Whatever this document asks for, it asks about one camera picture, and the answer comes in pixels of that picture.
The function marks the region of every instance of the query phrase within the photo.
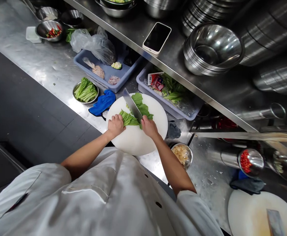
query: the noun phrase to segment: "phone screen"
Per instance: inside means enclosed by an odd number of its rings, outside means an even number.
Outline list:
[[[143,45],[158,52],[161,50],[167,36],[170,34],[170,28],[156,23]]]

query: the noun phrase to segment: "white chef jacket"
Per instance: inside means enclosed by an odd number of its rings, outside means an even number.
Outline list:
[[[25,193],[27,198],[5,213]],[[191,191],[175,203],[133,156],[105,148],[71,182],[59,164],[34,166],[0,193],[2,235],[223,235],[208,206]]]

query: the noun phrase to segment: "bowl of red chili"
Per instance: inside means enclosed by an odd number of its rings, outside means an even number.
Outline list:
[[[262,155],[253,148],[245,148],[238,154],[238,164],[248,177],[257,177],[264,168]]]
[[[36,34],[50,42],[57,42],[62,39],[63,27],[54,20],[41,22],[35,29]]]

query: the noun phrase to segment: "white cutting board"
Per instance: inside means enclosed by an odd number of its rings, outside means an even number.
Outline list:
[[[269,192],[249,195],[234,190],[228,202],[228,221],[233,236],[271,236],[267,210],[280,213],[287,236],[287,203]]]
[[[162,138],[165,139],[168,122],[163,107],[157,100],[146,94],[142,94],[142,102],[148,106],[150,114],[153,114],[153,120],[156,124],[157,130]],[[107,113],[106,126],[108,124],[108,120],[111,119],[113,115],[119,114],[122,109],[125,112],[130,113],[130,110],[126,107],[124,97],[120,97],[112,104]],[[112,143],[123,152],[134,156],[149,154],[156,150],[156,146],[152,139],[145,135],[139,126],[126,126],[126,130],[114,138]]]

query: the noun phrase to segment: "black button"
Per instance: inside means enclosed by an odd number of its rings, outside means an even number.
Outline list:
[[[162,205],[159,202],[155,202],[155,204],[159,207],[162,208]]]

